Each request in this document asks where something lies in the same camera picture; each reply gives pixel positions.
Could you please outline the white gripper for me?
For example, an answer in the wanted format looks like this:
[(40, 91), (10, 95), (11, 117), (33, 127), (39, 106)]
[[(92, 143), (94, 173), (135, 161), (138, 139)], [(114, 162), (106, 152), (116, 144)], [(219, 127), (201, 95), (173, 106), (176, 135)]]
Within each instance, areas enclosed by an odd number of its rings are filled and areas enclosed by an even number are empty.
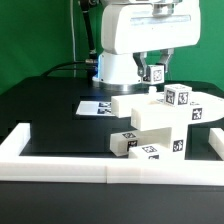
[(147, 73), (145, 52), (161, 50), (157, 64), (167, 72), (173, 48), (195, 45), (200, 38), (199, 0), (106, 0), (104, 6), (103, 49), (134, 53), (140, 77)]

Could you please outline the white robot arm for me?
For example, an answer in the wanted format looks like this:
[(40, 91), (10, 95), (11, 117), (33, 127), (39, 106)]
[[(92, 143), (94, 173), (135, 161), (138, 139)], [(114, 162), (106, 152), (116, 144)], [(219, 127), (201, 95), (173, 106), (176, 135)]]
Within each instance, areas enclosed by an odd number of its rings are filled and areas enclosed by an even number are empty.
[(178, 47), (200, 38), (199, 0), (79, 0), (84, 16), (103, 6), (98, 86), (127, 90), (164, 81)]

